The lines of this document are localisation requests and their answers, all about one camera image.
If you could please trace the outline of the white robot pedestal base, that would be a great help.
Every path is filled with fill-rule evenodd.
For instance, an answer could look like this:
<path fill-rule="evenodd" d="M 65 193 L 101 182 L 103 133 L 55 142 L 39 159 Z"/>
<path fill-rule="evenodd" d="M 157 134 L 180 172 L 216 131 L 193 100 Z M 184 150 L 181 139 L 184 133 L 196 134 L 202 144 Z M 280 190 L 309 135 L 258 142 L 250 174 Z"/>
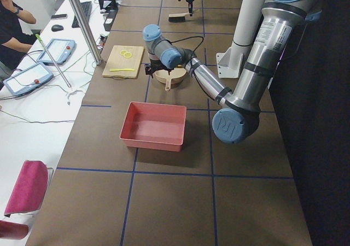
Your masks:
<path fill-rule="evenodd" d="M 238 78 L 254 43 L 265 0 L 242 0 L 231 46 L 224 53 L 217 53 L 220 78 Z"/>

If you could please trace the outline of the teach pendant near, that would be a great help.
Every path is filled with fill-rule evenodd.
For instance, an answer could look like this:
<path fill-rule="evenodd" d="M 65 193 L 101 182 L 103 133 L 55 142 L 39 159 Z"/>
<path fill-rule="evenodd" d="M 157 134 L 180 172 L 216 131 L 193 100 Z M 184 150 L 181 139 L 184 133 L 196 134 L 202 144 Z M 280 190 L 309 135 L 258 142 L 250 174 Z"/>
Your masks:
<path fill-rule="evenodd" d="M 43 63 L 36 63 L 4 80 L 5 87 L 13 96 L 26 95 L 46 84 L 53 73 Z"/>

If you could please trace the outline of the magenta cloth on stand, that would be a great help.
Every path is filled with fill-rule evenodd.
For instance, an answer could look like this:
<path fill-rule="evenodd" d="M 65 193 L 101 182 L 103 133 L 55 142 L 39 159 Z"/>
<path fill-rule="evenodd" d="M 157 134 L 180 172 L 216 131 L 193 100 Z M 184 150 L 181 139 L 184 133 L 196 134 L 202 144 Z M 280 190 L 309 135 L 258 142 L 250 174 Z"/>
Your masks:
<path fill-rule="evenodd" d="M 13 187 L 4 216 L 33 214 L 40 210 L 54 169 L 42 161 L 26 160 Z"/>

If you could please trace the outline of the yellow plastic toy knife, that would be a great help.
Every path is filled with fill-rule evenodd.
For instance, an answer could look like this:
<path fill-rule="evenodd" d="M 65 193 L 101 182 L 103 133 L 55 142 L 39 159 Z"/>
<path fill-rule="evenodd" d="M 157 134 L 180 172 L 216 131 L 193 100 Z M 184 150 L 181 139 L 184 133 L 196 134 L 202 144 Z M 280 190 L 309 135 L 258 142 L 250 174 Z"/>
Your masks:
<path fill-rule="evenodd" d="M 110 72 L 133 72 L 135 69 L 133 68 L 111 68 L 109 69 Z"/>

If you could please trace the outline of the aluminium frame post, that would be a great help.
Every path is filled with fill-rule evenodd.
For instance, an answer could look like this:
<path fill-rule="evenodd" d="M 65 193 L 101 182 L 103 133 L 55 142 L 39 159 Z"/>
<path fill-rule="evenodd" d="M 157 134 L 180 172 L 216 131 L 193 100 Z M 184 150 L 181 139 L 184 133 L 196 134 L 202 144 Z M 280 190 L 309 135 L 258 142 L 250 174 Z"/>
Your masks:
<path fill-rule="evenodd" d="M 93 38 L 89 23 L 86 21 L 85 16 L 82 15 L 80 0 L 69 0 L 69 2 L 71 4 L 75 16 L 78 19 L 81 32 L 85 38 L 90 52 L 92 53 L 92 56 L 95 60 L 95 64 L 99 66 L 102 63 L 102 57 L 95 43 L 95 39 Z"/>

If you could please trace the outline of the toy lemon slice lower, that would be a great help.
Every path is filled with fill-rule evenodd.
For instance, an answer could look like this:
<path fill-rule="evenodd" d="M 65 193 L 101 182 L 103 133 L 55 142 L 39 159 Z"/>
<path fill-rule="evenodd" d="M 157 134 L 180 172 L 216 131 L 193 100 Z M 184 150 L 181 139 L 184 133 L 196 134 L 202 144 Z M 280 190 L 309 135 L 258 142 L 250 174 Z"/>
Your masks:
<path fill-rule="evenodd" d="M 130 52 L 126 52 L 126 53 L 123 54 L 123 57 L 124 58 L 131 58 L 132 54 Z"/>

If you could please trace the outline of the wooden cutting board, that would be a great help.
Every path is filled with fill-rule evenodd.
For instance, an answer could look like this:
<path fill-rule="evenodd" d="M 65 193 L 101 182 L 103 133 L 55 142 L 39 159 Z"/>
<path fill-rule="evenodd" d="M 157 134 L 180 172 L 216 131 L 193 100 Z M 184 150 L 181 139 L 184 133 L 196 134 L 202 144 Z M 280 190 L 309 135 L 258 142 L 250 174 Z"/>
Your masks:
<path fill-rule="evenodd" d="M 124 58 L 120 54 L 122 50 L 127 50 L 132 54 L 131 58 Z M 126 46 L 115 45 L 113 46 L 111 53 L 108 57 L 105 68 L 102 72 L 102 76 L 105 78 L 114 79 L 137 79 L 139 68 L 142 62 L 144 53 L 143 46 Z M 110 72 L 111 68 L 133 68 L 133 72 Z"/>

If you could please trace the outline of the pink plastic bin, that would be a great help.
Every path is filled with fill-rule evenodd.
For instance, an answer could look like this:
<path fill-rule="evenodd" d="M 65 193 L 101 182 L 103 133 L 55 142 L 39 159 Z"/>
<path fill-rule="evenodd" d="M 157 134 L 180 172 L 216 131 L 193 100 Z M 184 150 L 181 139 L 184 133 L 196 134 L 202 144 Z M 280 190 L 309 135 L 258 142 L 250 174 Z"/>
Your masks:
<path fill-rule="evenodd" d="M 131 102 L 120 139 L 128 147 L 181 151 L 185 121 L 185 106 Z"/>

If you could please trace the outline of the black computer mouse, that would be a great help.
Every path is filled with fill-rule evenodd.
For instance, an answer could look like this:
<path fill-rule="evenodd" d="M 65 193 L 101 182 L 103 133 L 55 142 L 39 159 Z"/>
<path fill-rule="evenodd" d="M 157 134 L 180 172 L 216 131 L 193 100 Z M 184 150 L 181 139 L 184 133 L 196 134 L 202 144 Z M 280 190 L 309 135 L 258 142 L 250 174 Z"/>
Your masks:
<path fill-rule="evenodd" d="M 63 31 L 64 27 L 62 25 L 52 25 L 51 30 L 53 32 Z"/>

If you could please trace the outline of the black smartphone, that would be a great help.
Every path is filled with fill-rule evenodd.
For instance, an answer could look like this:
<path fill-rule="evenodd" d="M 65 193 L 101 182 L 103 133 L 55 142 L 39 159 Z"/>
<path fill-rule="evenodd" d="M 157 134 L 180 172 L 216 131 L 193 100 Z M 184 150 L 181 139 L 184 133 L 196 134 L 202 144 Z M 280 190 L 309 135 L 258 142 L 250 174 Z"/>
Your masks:
<path fill-rule="evenodd" d="M 58 19 L 66 19 L 67 17 L 68 17 L 67 14 L 57 14 L 57 15 L 52 15 L 51 19 L 58 20 Z"/>

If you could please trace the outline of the black keyboard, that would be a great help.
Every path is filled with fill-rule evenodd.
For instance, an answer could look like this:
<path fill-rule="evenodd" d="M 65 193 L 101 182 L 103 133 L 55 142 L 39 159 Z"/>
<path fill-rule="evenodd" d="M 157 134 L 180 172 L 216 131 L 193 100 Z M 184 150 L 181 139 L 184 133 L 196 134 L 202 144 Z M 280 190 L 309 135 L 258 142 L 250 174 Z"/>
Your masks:
<path fill-rule="evenodd" d="M 82 15 L 84 15 L 86 21 L 89 22 L 91 10 L 92 10 L 92 2 L 91 1 L 81 2 L 80 5 L 81 5 L 81 10 L 82 10 Z M 71 27 L 72 28 L 79 27 L 79 22 L 78 22 L 78 19 L 76 16 L 73 19 Z"/>

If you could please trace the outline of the beige plastic dustpan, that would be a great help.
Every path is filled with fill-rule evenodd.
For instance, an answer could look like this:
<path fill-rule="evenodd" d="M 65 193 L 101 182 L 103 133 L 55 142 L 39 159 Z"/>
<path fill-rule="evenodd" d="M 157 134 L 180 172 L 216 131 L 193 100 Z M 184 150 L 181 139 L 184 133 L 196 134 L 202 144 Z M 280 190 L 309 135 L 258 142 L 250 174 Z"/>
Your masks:
<path fill-rule="evenodd" d="M 172 85 L 179 84 L 184 80 L 187 71 L 184 68 L 175 68 L 170 72 L 162 69 L 154 74 L 159 82 L 165 84 L 165 91 L 170 91 Z"/>

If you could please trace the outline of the person in black shirt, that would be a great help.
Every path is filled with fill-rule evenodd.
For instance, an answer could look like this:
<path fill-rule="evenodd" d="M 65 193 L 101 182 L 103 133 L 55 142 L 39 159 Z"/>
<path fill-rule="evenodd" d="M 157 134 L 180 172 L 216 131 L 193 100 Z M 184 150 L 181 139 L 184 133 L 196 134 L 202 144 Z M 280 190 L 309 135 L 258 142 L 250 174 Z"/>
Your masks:
<path fill-rule="evenodd" d="M 11 70 L 17 68 L 36 41 L 34 34 L 22 31 L 20 21 L 35 24 L 36 18 L 12 0 L 1 0 L 1 63 Z"/>

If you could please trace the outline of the beige hand brush black bristles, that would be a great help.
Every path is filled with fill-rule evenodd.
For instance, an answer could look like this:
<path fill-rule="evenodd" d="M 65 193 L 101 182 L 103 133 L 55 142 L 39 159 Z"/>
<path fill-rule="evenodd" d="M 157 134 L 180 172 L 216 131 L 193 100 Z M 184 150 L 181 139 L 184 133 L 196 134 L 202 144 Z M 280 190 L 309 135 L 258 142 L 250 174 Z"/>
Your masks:
<path fill-rule="evenodd" d="M 191 13 L 175 13 L 168 15 L 168 21 L 171 23 L 186 22 L 186 17 L 192 16 Z"/>

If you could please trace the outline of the metal rod green tip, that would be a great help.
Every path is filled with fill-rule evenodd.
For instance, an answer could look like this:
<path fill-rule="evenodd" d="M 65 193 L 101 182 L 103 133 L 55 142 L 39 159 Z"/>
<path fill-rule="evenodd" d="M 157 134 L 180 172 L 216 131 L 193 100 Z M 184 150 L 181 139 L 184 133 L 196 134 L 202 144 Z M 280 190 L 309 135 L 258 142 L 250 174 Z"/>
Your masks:
<path fill-rule="evenodd" d="M 68 79 L 65 77 L 63 71 L 60 69 L 60 67 L 58 66 L 58 64 L 56 63 L 55 59 L 53 58 L 52 54 L 49 52 L 48 48 L 46 47 L 46 45 L 44 44 L 44 42 L 42 41 L 40 35 L 35 34 L 36 39 L 40 42 L 40 44 L 42 45 L 42 47 L 44 48 L 45 52 L 47 53 L 47 55 L 49 56 L 49 58 L 51 59 L 51 61 L 53 62 L 54 66 L 57 68 L 59 74 L 62 76 L 63 80 L 65 81 L 66 85 L 68 86 L 69 89 L 73 89 L 72 85 L 70 84 L 70 82 L 68 81 Z"/>

